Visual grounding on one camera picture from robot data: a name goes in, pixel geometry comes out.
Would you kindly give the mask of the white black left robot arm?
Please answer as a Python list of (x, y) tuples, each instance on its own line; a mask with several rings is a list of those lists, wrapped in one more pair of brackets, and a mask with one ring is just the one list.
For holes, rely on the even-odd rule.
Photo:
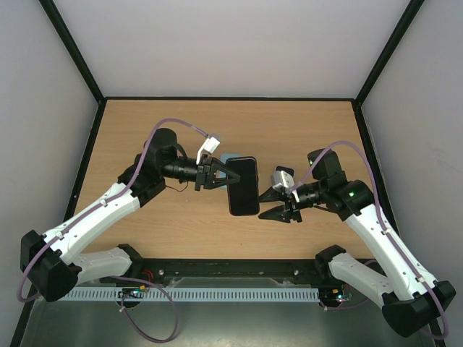
[(120, 246), (93, 254), (83, 254), (83, 250), (159, 195), (167, 179), (192, 182), (197, 191), (239, 182), (238, 173), (212, 157), (218, 144), (207, 135), (196, 158), (189, 158), (173, 130), (155, 128), (134, 163), (95, 202), (43, 234), (32, 230), (21, 238), (20, 269), (25, 278), (38, 295), (53, 302), (83, 282), (128, 273), (137, 256), (131, 248)]

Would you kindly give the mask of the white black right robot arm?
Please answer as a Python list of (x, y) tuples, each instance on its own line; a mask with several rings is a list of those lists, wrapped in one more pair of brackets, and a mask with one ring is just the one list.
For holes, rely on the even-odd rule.
[(365, 243), (382, 271), (356, 260), (333, 245), (315, 256), (315, 274), (324, 283), (340, 280), (371, 300), (388, 325), (409, 337), (433, 320), (443, 318), (456, 296), (455, 288), (439, 281), (423, 267), (389, 223), (379, 203), (375, 185), (350, 181), (331, 147), (312, 151), (307, 159), (313, 183), (295, 182), (293, 175), (276, 170), (271, 187), (260, 202), (281, 202), (261, 213), (263, 220), (302, 222), (301, 211), (318, 208), (336, 214)]

